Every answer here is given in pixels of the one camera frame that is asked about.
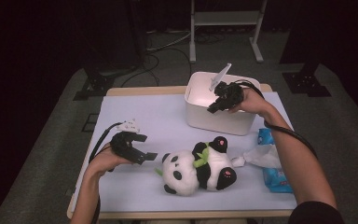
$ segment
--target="stuffed panda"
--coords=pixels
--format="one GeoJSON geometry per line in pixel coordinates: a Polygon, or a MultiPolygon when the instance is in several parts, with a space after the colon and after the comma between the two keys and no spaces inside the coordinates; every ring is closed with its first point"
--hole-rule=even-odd
{"type": "Polygon", "coordinates": [[[189,196],[198,188],[221,190],[237,180],[227,156],[227,139],[199,142],[192,151],[165,154],[162,159],[164,189],[170,194],[189,196]]]}

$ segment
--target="gray carpet floor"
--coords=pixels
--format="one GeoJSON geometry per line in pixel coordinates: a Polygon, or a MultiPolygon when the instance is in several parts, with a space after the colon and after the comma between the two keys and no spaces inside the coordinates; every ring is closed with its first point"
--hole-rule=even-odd
{"type": "MultiPolygon", "coordinates": [[[[197,62],[191,69],[188,44],[178,44],[153,53],[158,66],[152,70],[159,86],[186,85],[197,71],[219,72],[232,63],[229,74],[253,77],[277,91],[298,133],[315,147],[320,162],[337,196],[339,210],[347,223],[358,223],[358,107],[345,92],[339,78],[319,65],[315,76],[331,97],[311,98],[292,94],[282,72],[298,71],[302,64],[279,64],[288,33],[262,32],[258,44],[264,57],[257,63],[248,42],[252,33],[219,35],[221,41],[197,45],[197,62]]],[[[156,48],[177,39],[180,34],[152,34],[149,47],[156,48]]],[[[145,57],[145,67],[157,64],[145,57]]],[[[117,78],[113,87],[156,86],[150,73],[117,78]]],[[[74,101],[87,76],[82,68],[73,74],[34,144],[26,163],[0,208],[0,223],[68,223],[66,216],[77,177],[85,158],[91,132],[82,132],[89,114],[99,113],[102,97],[74,101]]],[[[258,217],[259,223],[286,223],[286,217],[258,217]]]]}

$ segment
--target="table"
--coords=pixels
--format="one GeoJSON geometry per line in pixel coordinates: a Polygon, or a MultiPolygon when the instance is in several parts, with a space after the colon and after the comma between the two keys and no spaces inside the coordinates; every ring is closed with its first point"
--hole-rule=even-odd
{"type": "Polygon", "coordinates": [[[249,38],[252,50],[258,63],[264,62],[257,39],[260,33],[261,23],[264,19],[268,0],[263,0],[258,11],[229,11],[229,12],[196,12],[195,0],[191,0],[191,23],[190,23],[190,61],[196,61],[196,44],[194,41],[195,27],[202,25],[254,25],[255,34],[249,38]]]}
{"type": "MultiPolygon", "coordinates": [[[[263,92],[272,91],[271,87],[267,84],[261,84],[263,92]]],[[[146,87],[146,88],[120,88],[111,89],[107,92],[106,96],[141,96],[141,95],[162,95],[162,94],[185,94],[186,86],[173,86],[173,87],[146,87]]],[[[86,156],[82,169],[87,167],[88,156],[86,156]]],[[[75,194],[67,209],[67,216],[72,217],[72,207],[75,202],[75,194]]],[[[109,212],[102,211],[100,219],[170,219],[170,218],[224,218],[224,217],[288,217],[292,209],[271,209],[271,210],[230,210],[230,211],[138,211],[138,212],[109,212]]]]}

